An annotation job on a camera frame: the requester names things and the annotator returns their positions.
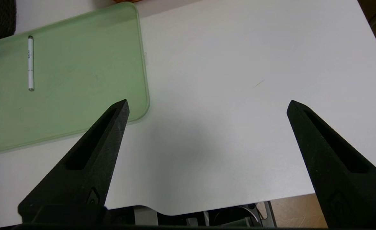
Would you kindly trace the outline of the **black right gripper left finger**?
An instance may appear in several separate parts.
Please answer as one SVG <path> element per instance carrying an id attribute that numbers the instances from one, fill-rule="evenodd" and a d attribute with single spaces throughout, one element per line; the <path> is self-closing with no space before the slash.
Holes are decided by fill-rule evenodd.
<path id="1" fill-rule="evenodd" d="M 127 100 L 111 105 L 20 202 L 24 224 L 100 224 L 129 116 Z"/>

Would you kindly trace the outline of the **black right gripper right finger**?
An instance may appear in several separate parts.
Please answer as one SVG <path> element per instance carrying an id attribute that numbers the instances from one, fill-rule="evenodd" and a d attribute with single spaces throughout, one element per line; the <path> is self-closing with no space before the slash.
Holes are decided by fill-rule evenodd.
<path id="1" fill-rule="evenodd" d="M 329 228 L 376 228 L 376 167 L 312 109 L 286 115 Z"/>

